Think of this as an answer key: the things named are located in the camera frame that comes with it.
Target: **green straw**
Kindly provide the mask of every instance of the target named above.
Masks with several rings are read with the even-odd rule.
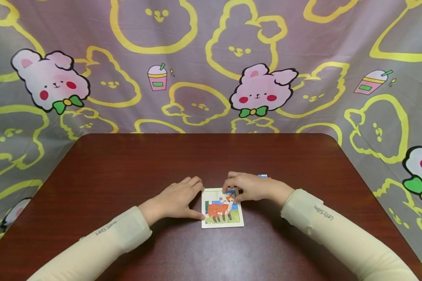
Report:
[[[389,74],[391,74],[391,73],[393,73],[393,72],[394,72],[394,71],[390,70],[390,71],[387,71],[387,72],[385,72],[385,73],[381,74],[381,76],[386,76],[386,75],[389,75]]]

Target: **fabric backdrop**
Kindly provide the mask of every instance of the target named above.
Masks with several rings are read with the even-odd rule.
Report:
[[[311,132],[422,261],[422,0],[0,0],[0,237],[84,134]]]

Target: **orange deer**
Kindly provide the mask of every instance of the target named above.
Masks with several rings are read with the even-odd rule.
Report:
[[[222,215],[222,219],[225,222],[225,214],[227,214],[228,219],[231,220],[230,212],[234,202],[234,196],[231,194],[230,196],[227,196],[226,199],[220,198],[220,202],[222,204],[208,205],[208,213],[205,215],[206,218],[212,217],[214,222],[220,222],[219,215]]]

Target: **left hand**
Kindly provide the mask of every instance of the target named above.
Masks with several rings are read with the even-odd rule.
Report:
[[[149,226],[163,218],[205,219],[205,216],[191,210],[189,204],[205,187],[199,177],[187,177],[180,183],[173,183],[163,192],[139,206]]]

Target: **green grass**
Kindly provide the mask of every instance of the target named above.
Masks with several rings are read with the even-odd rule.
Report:
[[[231,224],[233,222],[240,222],[240,219],[239,219],[239,211],[238,210],[232,210],[230,212],[230,215],[231,215],[231,220],[229,220],[228,219],[228,216],[225,215],[225,222],[222,219],[222,216],[219,216],[220,222],[218,221],[217,224]],[[216,222],[214,222],[214,220],[212,219],[212,217],[206,218],[205,219],[205,223],[206,224],[216,224]]]

